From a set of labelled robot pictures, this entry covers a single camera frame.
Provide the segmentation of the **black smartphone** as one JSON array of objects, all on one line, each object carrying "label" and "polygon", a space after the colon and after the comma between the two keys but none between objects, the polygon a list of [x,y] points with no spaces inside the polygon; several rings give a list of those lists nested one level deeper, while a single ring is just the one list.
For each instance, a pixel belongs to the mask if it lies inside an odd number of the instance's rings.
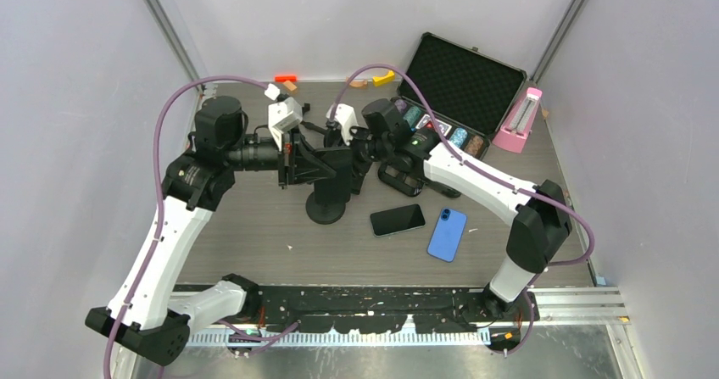
[{"label": "black smartphone", "polygon": [[314,183],[315,201],[319,205],[346,204],[352,186],[353,154],[349,147],[319,148],[320,160],[332,171]]}]

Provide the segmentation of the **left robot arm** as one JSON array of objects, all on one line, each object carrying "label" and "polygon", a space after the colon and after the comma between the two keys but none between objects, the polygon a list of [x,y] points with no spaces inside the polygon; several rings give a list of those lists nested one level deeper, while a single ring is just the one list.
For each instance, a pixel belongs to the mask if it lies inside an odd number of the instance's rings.
[{"label": "left robot arm", "polygon": [[157,209],[151,229],[120,290],[91,309],[86,326],[156,365],[172,364],[191,335],[233,316],[249,323],[262,310],[259,286],[229,274],[175,302],[176,280],[200,232],[233,187],[238,171],[269,170],[281,186],[330,178],[334,169],[299,131],[307,104],[280,96],[267,109],[268,137],[248,131],[238,99],[212,97],[195,114],[187,149],[154,172]]}]

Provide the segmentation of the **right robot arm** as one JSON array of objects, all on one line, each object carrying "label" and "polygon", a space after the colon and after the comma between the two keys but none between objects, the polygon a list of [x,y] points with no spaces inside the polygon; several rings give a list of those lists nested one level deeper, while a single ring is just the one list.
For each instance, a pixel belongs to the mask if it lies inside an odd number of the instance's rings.
[{"label": "right robot arm", "polygon": [[361,163],[387,164],[427,186],[456,191],[509,226],[505,258],[479,297],[482,315],[507,319],[571,234],[571,211],[560,186],[507,175],[460,150],[438,125],[412,129],[388,99],[366,105],[362,115],[360,126],[354,108],[344,103],[334,103],[326,114]]}]

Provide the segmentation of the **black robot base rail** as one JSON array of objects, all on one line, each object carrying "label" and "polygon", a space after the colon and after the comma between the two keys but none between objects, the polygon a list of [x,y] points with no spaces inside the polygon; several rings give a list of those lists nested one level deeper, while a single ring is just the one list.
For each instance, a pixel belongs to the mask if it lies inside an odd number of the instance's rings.
[{"label": "black robot base rail", "polygon": [[415,332],[473,332],[489,324],[538,318],[535,298],[518,298],[510,306],[484,304],[482,291],[468,287],[261,286],[250,306],[225,321],[282,332],[381,334],[413,324]]}]

